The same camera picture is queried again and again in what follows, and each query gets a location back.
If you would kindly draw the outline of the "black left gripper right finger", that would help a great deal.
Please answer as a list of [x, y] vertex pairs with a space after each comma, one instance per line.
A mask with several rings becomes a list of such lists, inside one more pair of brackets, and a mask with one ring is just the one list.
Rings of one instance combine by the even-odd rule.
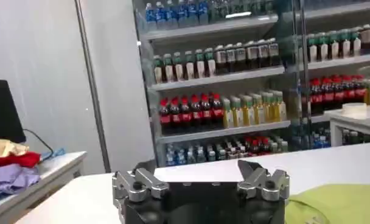
[[237, 192], [245, 199], [260, 196], [265, 201], [287, 200], [290, 196], [290, 176], [284, 170], [273, 173], [259, 163], [238, 160], [243, 181], [237, 183]]

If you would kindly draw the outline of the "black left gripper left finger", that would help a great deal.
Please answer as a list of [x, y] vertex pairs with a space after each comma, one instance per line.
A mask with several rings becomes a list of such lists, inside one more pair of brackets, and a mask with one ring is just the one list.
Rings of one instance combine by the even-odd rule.
[[126, 199], [133, 203], [148, 197], [163, 199], [169, 193], [169, 184], [154, 176], [154, 159], [137, 163], [131, 171], [116, 171], [112, 176], [113, 205], [120, 209]]

